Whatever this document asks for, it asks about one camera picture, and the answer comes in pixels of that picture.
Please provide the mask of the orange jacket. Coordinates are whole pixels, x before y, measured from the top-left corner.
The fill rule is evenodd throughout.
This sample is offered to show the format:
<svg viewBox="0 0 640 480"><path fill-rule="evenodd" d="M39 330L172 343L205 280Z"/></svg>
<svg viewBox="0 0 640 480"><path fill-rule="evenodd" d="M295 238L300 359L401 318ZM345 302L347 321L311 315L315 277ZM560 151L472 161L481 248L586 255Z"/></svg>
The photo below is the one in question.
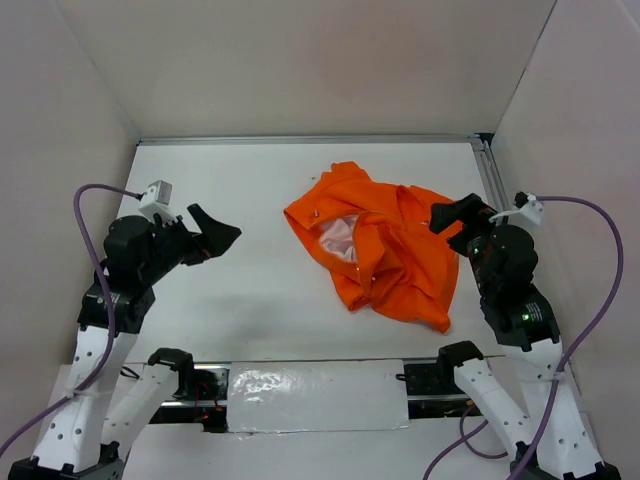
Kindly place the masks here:
<svg viewBox="0 0 640 480"><path fill-rule="evenodd" d="M368 307L445 333L459 260L429 224L432 205L449 201L415 185L377 182L356 163L341 162L284 216L349 311Z"/></svg>

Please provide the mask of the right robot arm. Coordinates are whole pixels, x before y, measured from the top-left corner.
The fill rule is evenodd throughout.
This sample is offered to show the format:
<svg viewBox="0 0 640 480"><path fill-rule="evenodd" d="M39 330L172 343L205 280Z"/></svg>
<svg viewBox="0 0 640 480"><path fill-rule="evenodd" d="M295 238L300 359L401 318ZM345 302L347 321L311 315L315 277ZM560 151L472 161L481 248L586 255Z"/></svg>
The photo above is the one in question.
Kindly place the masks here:
<svg viewBox="0 0 640 480"><path fill-rule="evenodd" d="M447 243L469 261L484 319L514 365L526 406L519 407L470 341L440 349L436 379L444 390L461 390L474 403L506 451L510 478L617 479L619 470L602 458L590 438L565 369L617 294L624 249L616 246L616 273L603 306L569 346L563 345L551 304L533 283L538 264L534 240L509 221L520 215L540 224L549 200L519 192L513 209L498 212L470 194L432 206L433 233L454 223L462 226Z"/></svg>

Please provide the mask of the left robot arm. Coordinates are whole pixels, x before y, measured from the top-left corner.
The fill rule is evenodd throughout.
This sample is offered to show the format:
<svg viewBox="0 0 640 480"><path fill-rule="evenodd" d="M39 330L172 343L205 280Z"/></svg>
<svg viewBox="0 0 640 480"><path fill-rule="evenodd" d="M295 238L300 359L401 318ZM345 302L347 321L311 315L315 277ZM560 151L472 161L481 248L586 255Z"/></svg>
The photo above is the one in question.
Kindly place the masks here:
<svg viewBox="0 0 640 480"><path fill-rule="evenodd" d="M113 221L94 282L84 294L76 350L63 397L49 408L50 423L30 457L13 463L11 479L119 479L134 441L164 399L196 390L193 356L159 348L117 403L111 399L144 318L154 285L180 265L194 266L226 253L239 228L187 208L198 231L162 208Z"/></svg>

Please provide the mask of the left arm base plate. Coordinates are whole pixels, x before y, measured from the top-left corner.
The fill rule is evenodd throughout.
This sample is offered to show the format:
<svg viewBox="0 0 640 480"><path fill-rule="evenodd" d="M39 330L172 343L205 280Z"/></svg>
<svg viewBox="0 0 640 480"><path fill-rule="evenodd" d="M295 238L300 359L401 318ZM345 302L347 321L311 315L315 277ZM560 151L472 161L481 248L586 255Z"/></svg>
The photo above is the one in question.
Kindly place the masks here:
<svg viewBox="0 0 640 480"><path fill-rule="evenodd" d="M196 364L189 392L172 395L151 417L151 425L192 424L208 433L226 433L229 364Z"/></svg>

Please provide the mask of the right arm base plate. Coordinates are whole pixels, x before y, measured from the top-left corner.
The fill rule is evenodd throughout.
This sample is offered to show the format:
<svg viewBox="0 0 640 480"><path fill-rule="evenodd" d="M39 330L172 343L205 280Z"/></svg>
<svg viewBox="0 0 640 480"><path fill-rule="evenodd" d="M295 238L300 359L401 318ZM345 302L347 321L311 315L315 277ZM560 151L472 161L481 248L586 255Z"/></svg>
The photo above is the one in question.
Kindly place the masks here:
<svg viewBox="0 0 640 480"><path fill-rule="evenodd" d="M409 361L395 375L407 394L410 420L459 418L470 398L441 374L434 360Z"/></svg>

